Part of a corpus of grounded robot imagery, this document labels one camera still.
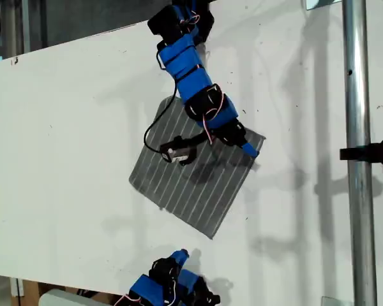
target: white board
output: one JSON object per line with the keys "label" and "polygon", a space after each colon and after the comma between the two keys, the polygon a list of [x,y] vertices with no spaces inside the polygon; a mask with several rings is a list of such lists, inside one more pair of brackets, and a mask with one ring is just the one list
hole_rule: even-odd
{"label": "white board", "polygon": [[[383,1],[367,12],[381,141]],[[213,14],[207,70],[267,137],[214,240],[128,183],[173,90],[159,38],[141,23],[0,62],[1,275],[125,293],[156,258],[186,248],[224,305],[353,300],[341,6],[221,0]],[[383,168],[373,174],[383,305]]]}

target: metal pole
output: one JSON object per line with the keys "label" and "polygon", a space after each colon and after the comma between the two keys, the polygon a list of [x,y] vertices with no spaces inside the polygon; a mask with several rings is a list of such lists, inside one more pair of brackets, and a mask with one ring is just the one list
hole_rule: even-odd
{"label": "metal pole", "polygon": [[[347,146],[370,143],[366,0],[343,0]],[[372,166],[348,161],[355,306],[377,306]]]}

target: white stripe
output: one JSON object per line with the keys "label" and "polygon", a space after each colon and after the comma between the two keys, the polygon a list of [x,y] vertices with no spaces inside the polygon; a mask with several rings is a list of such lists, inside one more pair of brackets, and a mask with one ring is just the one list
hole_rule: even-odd
{"label": "white stripe", "polygon": [[[175,105],[173,105],[173,107],[172,107],[172,112],[170,113],[169,118],[172,116],[174,109],[175,109]],[[165,129],[163,130],[163,132],[161,132],[159,142],[161,142],[161,138],[163,137],[163,134],[165,134],[165,131],[166,131],[166,128],[167,128],[167,124],[168,124],[168,123],[169,123],[169,120],[166,120],[166,126],[165,126]],[[153,152],[153,153],[154,153],[154,154],[152,155],[151,162],[149,163],[149,166],[147,167],[147,170],[146,170],[146,172],[145,172],[145,175],[144,175],[142,181],[140,182],[139,189],[143,186],[143,182],[145,181],[145,179],[146,179],[146,177],[147,177],[147,173],[149,172],[149,169],[150,169],[150,167],[151,167],[151,165],[152,165],[152,161],[153,161],[154,157],[155,157],[155,156],[159,156],[160,158],[162,158],[160,154],[157,154],[157,153],[155,153],[155,152]]]}
{"label": "white stripe", "polygon": [[[169,141],[172,140],[172,136],[173,136],[174,130],[176,129],[177,123],[179,122],[180,116],[181,116],[181,113],[179,114],[179,116],[177,116],[176,124],[174,125],[173,130],[172,130],[172,133],[171,133],[170,136],[169,136]],[[154,176],[155,176],[156,173],[158,172],[158,168],[159,168],[158,166],[156,167],[156,170],[154,171],[154,174],[153,174],[153,176],[152,176],[150,182],[153,181]],[[148,185],[148,187],[147,187],[147,189],[146,189],[146,191],[145,191],[145,194],[147,193],[147,191],[149,190],[149,188],[151,187],[151,185],[152,185],[152,184],[149,184],[149,185]]]}
{"label": "white stripe", "polygon": [[[214,167],[216,167],[217,165],[219,165],[219,164],[221,163],[221,156],[222,156],[222,154],[223,154],[223,152],[224,152],[224,148],[225,148],[225,145],[223,144],[222,150],[221,150],[220,154],[218,155],[218,162],[216,163],[216,165],[215,165]],[[209,178],[208,178],[207,181],[210,181],[210,178],[214,175],[214,171],[215,171],[215,168],[213,169],[213,172],[210,173],[210,176],[209,176]],[[189,218],[187,219],[187,223],[189,222],[190,218],[192,217],[192,215],[193,215],[193,213],[194,213],[194,210],[195,210],[196,207],[197,207],[197,204],[199,204],[200,198],[202,197],[203,192],[206,190],[206,187],[207,187],[207,183],[204,184],[204,188],[203,188],[203,190],[201,191],[199,197],[197,198],[196,204],[194,205],[193,210],[191,211],[191,213],[190,213],[190,215],[189,215]]]}
{"label": "white stripe", "polygon": [[[264,140],[261,140],[260,143],[257,145],[257,148],[256,148],[257,151],[260,150],[263,141]],[[217,229],[220,226],[220,223],[223,220],[225,213],[229,210],[229,207],[232,204],[232,200],[234,199],[235,194],[238,192],[238,190],[240,190],[239,186],[241,186],[241,184],[242,184],[241,181],[246,177],[246,174],[250,171],[250,169],[251,168],[247,167],[246,171],[244,172],[244,175],[240,178],[240,181],[238,182],[236,188],[234,189],[234,192],[232,193],[232,195],[229,199],[229,202],[227,203],[227,206],[225,207],[225,210],[223,210],[222,215],[220,216],[219,220],[217,221],[216,227],[214,228],[212,235],[214,235],[217,232]]]}
{"label": "white stripe", "polygon": [[[203,148],[202,148],[202,152],[203,152],[204,148],[206,147],[206,145],[207,145],[207,142],[204,143],[204,146],[203,146]],[[197,164],[199,163],[199,160],[200,160],[201,157],[202,157],[202,155],[200,154],[199,158],[197,158],[197,160],[194,162],[195,164],[194,164],[193,169],[191,170],[189,179],[188,179],[188,181],[185,183],[185,185],[183,186],[183,190],[181,191],[180,197],[178,197],[178,199],[177,199],[176,205],[174,205],[174,208],[173,208],[173,214],[174,214],[174,211],[175,211],[175,209],[176,209],[176,207],[177,207],[177,204],[179,204],[179,201],[180,201],[180,199],[181,199],[181,196],[182,196],[183,193],[184,193],[184,190],[186,189],[186,186],[187,186],[187,185],[189,184],[189,182],[190,182],[190,177],[193,175],[193,171],[194,171],[194,169],[196,168]]]}
{"label": "white stripe", "polygon": [[224,168],[223,168],[222,174],[220,174],[220,176],[218,177],[218,180],[217,180],[216,185],[214,185],[213,190],[211,191],[209,198],[206,200],[206,204],[204,204],[204,207],[203,207],[203,209],[202,209],[202,211],[201,211],[201,213],[200,213],[200,215],[199,215],[199,218],[197,219],[196,226],[197,226],[197,224],[199,223],[200,218],[202,217],[204,211],[206,210],[207,204],[210,202],[210,199],[211,199],[211,197],[212,197],[212,195],[213,195],[213,193],[214,193],[214,190],[216,189],[216,187],[217,187],[219,181],[222,179],[222,176],[223,176],[224,171],[225,171],[225,167],[227,166],[227,163],[229,162],[230,157],[231,157],[231,155],[234,153],[235,149],[236,149],[236,147],[234,147],[232,153],[230,154],[229,158],[227,159],[227,162],[226,162],[226,164],[225,164],[225,166],[224,166]]}
{"label": "white stripe", "polygon": [[[189,117],[187,117],[187,120],[186,120],[186,122],[184,123],[184,126],[183,126],[183,128],[182,128],[182,130],[181,130],[181,132],[180,132],[180,135],[182,135],[183,134],[183,131],[184,131],[184,129],[185,129],[185,127],[186,127],[186,125],[187,125],[187,122],[189,121]],[[165,166],[165,169],[164,169],[164,171],[163,171],[163,174],[161,175],[161,177],[160,177],[160,180],[159,180],[159,183],[158,183],[158,185],[156,186],[156,188],[154,189],[154,191],[153,191],[153,193],[156,193],[156,190],[158,190],[158,188],[159,188],[159,186],[160,186],[160,183],[161,183],[161,180],[162,180],[162,178],[163,178],[163,176],[165,175],[165,173],[166,173],[166,169],[167,169],[167,166],[169,165],[169,163],[166,163],[166,166]]]}
{"label": "white stripe", "polygon": [[[193,130],[194,130],[195,127],[196,127],[196,125],[194,125],[193,128],[191,129],[190,135],[193,133]],[[179,182],[180,182],[180,179],[181,179],[181,175],[183,174],[185,168],[186,168],[186,167],[183,167],[182,170],[180,171],[180,176],[179,176],[179,178],[178,178],[178,180],[177,180],[176,185],[175,185],[174,188],[172,189],[172,194],[170,195],[169,200],[166,202],[165,208],[166,208],[167,205],[170,203],[170,200],[172,199],[172,196],[173,196],[173,194],[174,194],[174,191],[176,190],[177,185],[179,185]],[[161,196],[160,196],[159,207],[160,207],[160,201],[161,201],[161,199],[163,198],[163,195],[165,194],[166,189],[167,189],[168,186],[169,186],[169,182],[172,180],[173,172],[174,172],[175,169],[176,169],[176,168],[173,167],[172,174],[170,175],[170,180],[166,183],[166,188],[165,188],[164,192],[163,192],[163,193],[161,194]]]}
{"label": "white stripe", "polygon": [[[241,160],[243,160],[243,156],[244,156],[244,154],[241,154],[240,160],[238,161],[237,164],[239,164],[239,163],[241,162]],[[213,216],[214,212],[216,211],[217,205],[219,204],[220,200],[222,199],[222,197],[223,197],[223,195],[224,195],[224,192],[227,190],[227,188],[228,188],[228,186],[229,186],[229,184],[230,184],[230,182],[231,182],[231,179],[232,179],[232,177],[234,176],[234,174],[235,174],[237,168],[238,168],[238,166],[235,166],[235,167],[234,167],[234,170],[232,170],[232,173],[231,173],[231,175],[230,175],[229,181],[228,181],[227,184],[225,185],[225,188],[223,189],[222,195],[218,197],[217,203],[216,203],[216,205],[214,206],[214,209],[211,211],[211,214],[210,214],[209,218],[207,219],[207,221],[206,221],[204,227],[207,226],[207,224],[209,223],[211,217]]]}
{"label": "white stripe", "polygon": [[197,181],[194,183],[194,187],[193,187],[193,189],[191,190],[191,192],[190,192],[190,194],[189,194],[189,197],[187,198],[186,203],[184,204],[184,207],[183,207],[183,209],[182,209],[182,211],[181,211],[181,213],[180,213],[180,216],[181,216],[181,217],[183,216],[184,210],[186,209],[187,204],[188,204],[188,202],[189,202],[189,200],[190,200],[190,198],[191,198],[191,196],[192,196],[194,190],[196,189],[197,183],[199,182],[199,180],[200,180],[200,178],[201,178],[201,176],[202,176],[202,174],[203,174],[203,172],[204,172],[204,169],[206,169],[206,166],[207,166],[207,163],[208,163],[209,160],[210,160],[210,157],[211,157],[211,154],[208,154],[206,163],[204,164],[203,169],[202,169],[202,171],[200,172],[199,177],[197,178]]}
{"label": "white stripe", "polygon": [[[153,137],[152,137],[150,143],[153,142],[153,140],[154,140],[154,136],[156,135],[156,130],[157,130],[158,126],[160,125],[160,123],[161,123],[161,120],[158,121],[158,123],[157,123],[157,125],[156,125],[156,127],[155,127],[155,129],[154,129],[154,131],[153,131]],[[144,163],[144,161],[145,161],[145,158],[146,158],[146,156],[147,156],[147,153],[149,152],[149,149],[148,149],[148,148],[146,148],[146,147],[144,147],[144,148],[145,148],[145,154],[143,155],[142,162],[139,164],[139,167],[138,167],[138,172],[136,173],[136,175],[135,175],[135,177],[133,178],[132,182],[134,182],[134,181],[136,180],[136,178],[138,177],[138,175],[139,175],[139,173],[140,173],[139,168],[142,167],[142,165],[143,165],[143,163]]]}

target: gray fabric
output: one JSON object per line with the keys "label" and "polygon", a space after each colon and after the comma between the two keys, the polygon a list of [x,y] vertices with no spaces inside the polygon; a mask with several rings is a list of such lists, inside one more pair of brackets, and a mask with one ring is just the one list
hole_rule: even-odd
{"label": "gray fabric", "polygon": [[[157,114],[169,101],[167,98],[160,103]],[[201,131],[176,98],[152,128],[147,143],[158,149],[177,135],[189,138]],[[248,129],[246,138],[257,150],[265,139]],[[159,154],[144,146],[129,181],[159,207],[213,238],[253,162],[240,148],[228,147],[219,140],[214,141],[213,146],[208,141],[200,144],[196,161],[187,166],[166,163]]]}

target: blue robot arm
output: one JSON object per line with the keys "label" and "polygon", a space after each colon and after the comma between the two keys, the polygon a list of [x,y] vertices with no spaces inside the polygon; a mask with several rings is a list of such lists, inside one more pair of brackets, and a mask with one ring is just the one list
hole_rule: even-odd
{"label": "blue robot arm", "polygon": [[220,297],[212,294],[203,277],[183,269],[188,252],[180,250],[155,261],[149,275],[142,275],[116,306],[215,306]]}
{"label": "blue robot arm", "polygon": [[147,23],[153,34],[163,38],[158,44],[159,65],[173,77],[175,94],[178,89],[187,115],[204,129],[192,139],[177,136],[161,145],[159,153],[170,163],[191,163],[197,155],[197,144],[207,140],[212,143],[214,137],[226,145],[237,145],[253,158],[259,154],[246,141],[234,104],[218,84],[212,83],[195,48],[206,41],[214,24],[209,2],[174,0]]}

